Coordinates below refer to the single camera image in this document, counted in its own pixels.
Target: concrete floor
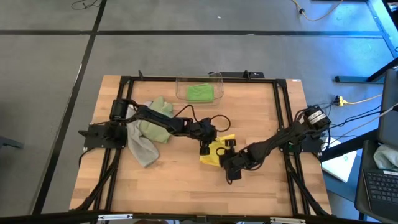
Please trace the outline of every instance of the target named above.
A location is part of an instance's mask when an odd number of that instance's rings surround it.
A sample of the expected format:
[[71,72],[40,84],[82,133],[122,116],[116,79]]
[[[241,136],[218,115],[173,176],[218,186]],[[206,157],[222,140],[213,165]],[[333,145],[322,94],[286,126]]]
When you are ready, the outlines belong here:
[[[2,0],[0,30],[91,30],[98,8],[73,11],[72,2]],[[311,17],[322,15],[334,4],[300,3]],[[396,31],[387,27],[394,43]],[[378,31],[363,2],[344,2],[326,19],[308,22],[297,16],[290,1],[278,0],[109,0],[99,29]],[[87,41],[86,35],[0,35],[0,135],[25,143],[22,150],[4,147],[0,151],[2,217],[30,212]],[[380,85],[337,84],[332,79],[336,75],[368,76],[392,59],[380,37],[97,36],[44,212],[68,210],[84,140],[77,131],[86,129],[91,121],[103,75],[137,75],[139,69],[144,75],[247,69],[264,72],[269,78],[302,79],[307,103],[314,104],[329,102],[335,95],[356,101],[380,94]],[[331,119],[340,123],[379,104],[377,99],[333,108]],[[336,128],[332,135],[343,134],[358,123]],[[353,134],[376,127],[372,123]],[[329,196],[334,214],[357,218],[351,202]]]

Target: yellow cable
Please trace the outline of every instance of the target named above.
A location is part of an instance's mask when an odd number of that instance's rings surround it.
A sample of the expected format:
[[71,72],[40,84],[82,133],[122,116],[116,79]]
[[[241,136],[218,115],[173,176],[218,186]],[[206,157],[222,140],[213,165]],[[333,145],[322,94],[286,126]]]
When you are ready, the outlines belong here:
[[[293,1],[293,3],[296,5],[296,7],[299,10],[302,9],[301,6],[299,5],[299,3],[296,0],[292,0],[292,1]],[[321,19],[325,18],[326,16],[328,16],[329,14],[331,14],[331,12],[333,12],[343,1],[344,0],[341,0],[337,5],[335,5],[332,9],[330,9],[330,11],[328,13],[326,13],[324,16],[319,17],[318,19],[310,19],[310,18],[308,18],[307,15],[305,14],[305,12],[302,12],[301,14],[303,14],[304,18],[306,18],[308,21],[315,22],[315,21],[321,20]]]
[[358,104],[358,103],[363,103],[363,102],[366,102],[366,101],[368,101],[368,100],[373,100],[373,99],[375,99],[375,98],[377,98],[377,97],[380,97],[380,96],[382,96],[382,94],[379,94],[379,95],[377,95],[377,96],[374,96],[374,97],[370,97],[370,98],[368,98],[368,99],[365,99],[365,100],[361,100],[361,101],[358,101],[358,102],[347,102],[347,101],[343,101],[344,103],[346,103],[346,104]]

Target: clear plastic container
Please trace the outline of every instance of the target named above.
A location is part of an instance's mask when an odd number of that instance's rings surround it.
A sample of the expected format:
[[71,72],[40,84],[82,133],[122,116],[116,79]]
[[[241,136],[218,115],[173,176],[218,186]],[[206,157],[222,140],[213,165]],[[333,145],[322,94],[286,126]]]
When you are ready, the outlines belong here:
[[175,96],[189,104],[216,105],[224,95],[223,77],[215,72],[208,77],[176,77]]

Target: yellow cloth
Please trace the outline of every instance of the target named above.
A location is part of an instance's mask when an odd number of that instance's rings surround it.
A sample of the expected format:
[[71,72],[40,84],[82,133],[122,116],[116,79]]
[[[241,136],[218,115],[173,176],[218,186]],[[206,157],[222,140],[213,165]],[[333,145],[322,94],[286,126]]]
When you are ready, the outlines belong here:
[[[208,164],[208,165],[213,165],[213,166],[220,166],[220,161],[218,159],[218,156],[216,154],[216,150],[219,147],[223,147],[226,149],[229,149],[229,147],[225,146],[225,140],[229,140],[229,139],[234,139],[235,138],[235,134],[230,134],[227,136],[223,136],[223,137],[218,137],[216,138],[215,141],[213,141],[210,145],[210,154],[207,156],[200,156],[200,162],[204,163],[204,164]],[[224,150],[220,149],[218,151],[219,155],[223,155],[224,154]]]

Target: wooden table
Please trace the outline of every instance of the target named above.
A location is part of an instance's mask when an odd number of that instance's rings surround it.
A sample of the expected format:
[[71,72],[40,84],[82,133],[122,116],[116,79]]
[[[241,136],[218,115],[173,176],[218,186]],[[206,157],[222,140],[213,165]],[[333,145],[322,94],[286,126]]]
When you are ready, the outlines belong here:
[[[109,120],[112,101],[118,92],[120,76],[104,76],[96,103],[93,122]],[[305,108],[300,80],[287,80],[292,112]],[[164,96],[174,104],[174,113],[182,109],[175,97],[174,82],[134,82],[132,98],[138,103]],[[284,122],[287,125],[282,103]],[[274,92],[271,84],[224,83],[224,97],[216,106],[196,106],[198,119],[224,114],[231,128],[220,135],[236,134],[237,147],[263,141],[278,128]],[[192,117],[191,110],[180,116]],[[212,121],[218,129],[227,122]],[[171,137],[167,144],[155,143],[159,159],[148,168],[141,167],[126,147],[121,160],[114,190],[112,211],[145,213],[179,213],[209,215],[280,215],[291,216],[289,191],[283,155],[274,150],[257,171],[242,171],[242,179],[228,185],[222,168],[199,162],[199,143],[183,137]],[[87,153],[81,162],[70,208],[79,206],[97,184],[104,149]],[[301,154],[305,183],[324,210],[330,212],[322,169],[317,159]],[[296,186],[298,209],[302,210],[300,191]],[[101,208],[104,207],[104,188]]]

